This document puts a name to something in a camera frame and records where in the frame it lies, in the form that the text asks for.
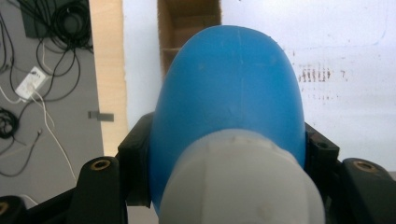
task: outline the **black wire bundle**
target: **black wire bundle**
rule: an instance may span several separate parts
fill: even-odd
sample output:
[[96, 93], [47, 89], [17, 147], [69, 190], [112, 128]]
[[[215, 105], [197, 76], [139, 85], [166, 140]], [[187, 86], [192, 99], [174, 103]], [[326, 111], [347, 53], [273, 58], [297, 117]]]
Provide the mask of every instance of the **black wire bundle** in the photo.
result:
[[[70, 20], [77, 25], [68, 27]], [[91, 20], [90, 11], [80, 2], [72, 2], [58, 8], [51, 18], [51, 31], [63, 41], [69, 49], [90, 49]]]
[[14, 136], [19, 128], [18, 118], [0, 107], [0, 138], [8, 139]]
[[56, 0], [52, 0], [51, 4], [50, 0], [17, 1], [24, 13], [45, 26], [45, 35], [58, 48], [92, 49], [91, 18], [87, 0], [74, 0], [62, 6], [58, 6]]

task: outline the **white wall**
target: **white wall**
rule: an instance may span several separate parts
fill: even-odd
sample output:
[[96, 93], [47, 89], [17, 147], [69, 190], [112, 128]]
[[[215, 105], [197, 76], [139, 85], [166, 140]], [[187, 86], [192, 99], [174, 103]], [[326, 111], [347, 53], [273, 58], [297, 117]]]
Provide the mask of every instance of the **white wall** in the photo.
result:
[[[223, 0], [222, 23], [271, 36], [299, 80], [305, 121], [341, 148], [396, 170], [396, 2]], [[124, 1], [130, 128], [161, 87], [156, 0]]]

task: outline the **gray floor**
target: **gray floor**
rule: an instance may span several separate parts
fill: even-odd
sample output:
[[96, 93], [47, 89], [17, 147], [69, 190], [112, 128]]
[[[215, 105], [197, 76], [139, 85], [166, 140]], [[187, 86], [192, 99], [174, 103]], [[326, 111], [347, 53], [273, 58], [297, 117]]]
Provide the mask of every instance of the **gray floor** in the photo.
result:
[[[0, 10], [14, 44], [17, 69], [13, 71], [13, 78], [15, 83], [18, 83], [33, 66], [37, 66], [35, 50], [38, 41], [25, 37], [21, 13], [17, 8], [6, 0], [0, 0]], [[49, 41], [46, 41], [46, 47], [51, 48]], [[48, 112], [56, 126], [54, 133], [68, 155], [76, 176], [85, 162], [103, 155], [100, 122], [88, 118], [89, 111], [99, 109], [93, 54], [79, 49], [77, 55], [81, 64], [81, 76], [76, 89], [62, 101], [47, 103]], [[66, 59], [64, 64], [60, 65], [60, 69], [65, 69], [72, 62], [70, 56], [71, 54], [65, 56]], [[45, 50], [45, 63], [50, 68], [56, 65], [60, 57], [60, 54]], [[77, 80], [77, 74], [75, 64], [67, 75], [56, 78], [49, 98], [56, 98], [70, 90]], [[10, 98], [16, 99], [9, 86], [9, 70], [0, 74], [0, 85]], [[17, 116], [24, 105], [24, 103], [12, 105], [0, 94], [0, 106]], [[27, 107], [15, 135], [26, 146], [16, 143], [7, 153], [0, 156], [0, 171], [11, 174], [22, 167], [37, 131], [41, 131], [42, 134], [26, 170], [12, 178], [0, 175], [0, 196], [21, 195], [29, 207], [75, 186], [66, 159], [46, 128], [44, 112], [36, 104]], [[9, 139], [0, 139], [0, 150], [8, 143]]]

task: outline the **black cable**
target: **black cable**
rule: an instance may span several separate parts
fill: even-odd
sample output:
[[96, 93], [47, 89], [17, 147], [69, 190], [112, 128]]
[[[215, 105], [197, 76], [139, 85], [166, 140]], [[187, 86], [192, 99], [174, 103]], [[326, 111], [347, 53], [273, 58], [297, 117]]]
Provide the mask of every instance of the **black cable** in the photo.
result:
[[0, 26], [1, 26], [1, 37], [2, 37], [2, 43], [0, 43], [0, 47], [3, 46], [4, 49], [4, 58], [2, 62], [2, 66], [0, 67], [0, 75], [3, 74], [10, 66], [7, 64], [7, 45], [6, 41], [9, 42], [10, 48], [11, 48], [11, 55], [10, 55], [10, 62], [11, 62], [11, 67], [13, 65], [13, 57], [14, 57], [14, 46], [11, 41], [11, 37], [9, 36], [6, 24], [4, 23], [3, 15], [1, 14], [0, 11]]
[[15, 143], [15, 138], [13, 137], [11, 143], [0, 151], [0, 156], [6, 153], [14, 145], [14, 143]]
[[0, 107], [0, 138], [13, 137], [19, 126], [18, 118], [10, 111]]
[[52, 99], [45, 99], [45, 102], [57, 102], [57, 101], [60, 101], [60, 100], [62, 100], [62, 99], [64, 99], [64, 98], [66, 98], [67, 96], [69, 96], [69, 95], [76, 89], [76, 87], [77, 87], [77, 85], [78, 85], [78, 83], [79, 83], [79, 79], [81, 78], [81, 64], [79, 63], [79, 58], [78, 58], [78, 56], [77, 56], [77, 54], [76, 54], [75, 51], [73, 51], [73, 56], [74, 56], [74, 58], [76, 59], [76, 62], [77, 62], [77, 65], [78, 65], [77, 80], [76, 80], [75, 84], [74, 84], [73, 87], [72, 87], [67, 93], [65, 93], [64, 95], [58, 96], [58, 97], [52, 98]]
[[41, 133], [42, 133], [41, 130], [37, 132], [37, 136], [35, 137], [35, 141], [33, 142], [32, 146], [30, 147], [29, 154], [28, 154], [28, 156], [26, 158], [26, 161], [23, 164], [22, 168], [15, 174], [6, 174], [6, 173], [0, 171], [0, 175], [6, 176], [6, 177], [15, 177], [15, 176], [20, 175], [26, 169], [27, 164], [29, 163], [29, 160], [32, 157], [32, 153], [33, 153], [33, 149], [35, 148], [35, 144], [37, 143], [38, 138], [40, 137]]
[[[44, 12], [50, 11], [50, 5], [49, 5], [49, 1], [48, 0], [45, 0], [44, 2], [41, 1], [41, 5], [42, 5], [42, 7], [44, 9]], [[44, 13], [44, 15], [45, 15], [45, 20], [46, 21], [50, 21], [50, 14], [49, 13]]]
[[60, 74], [56, 74], [56, 70], [57, 70], [57, 68], [58, 68], [58, 65], [59, 65], [59, 64], [61, 63], [61, 61], [64, 59], [64, 56], [65, 56], [65, 54], [67, 53], [67, 51], [61, 52], [61, 53], [62, 53], [61, 59], [57, 62], [57, 65], [55, 66], [55, 68], [54, 68], [54, 70], [53, 70], [52, 72], [51, 72], [51, 71], [48, 71], [48, 69], [45, 68], [45, 67], [43, 66], [43, 64], [40, 62], [40, 59], [39, 59], [39, 57], [38, 57], [38, 52], [39, 52], [40, 46], [43, 45], [43, 41], [44, 41], [44, 39], [40, 40], [40, 42], [39, 42], [38, 45], [37, 45], [37, 48], [35, 48], [35, 58], [36, 58], [36, 60], [37, 60], [38, 65], [40, 66], [41, 70], [43, 70], [46, 74], [51, 74], [51, 75], [54, 76], [54, 77], [62, 77], [62, 76], [64, 76], [64, 75], [66, 75], [67, 73], [69, 73], [70, 70], [72, 69], [73, 65], [74, 65], [75, 57], [73, 57], [72, 62], [70, 63], [70, 65], [68, 66], [68, 68], [67, 68], [65, 71], [63, 71], [63, 72], [60, 73]]

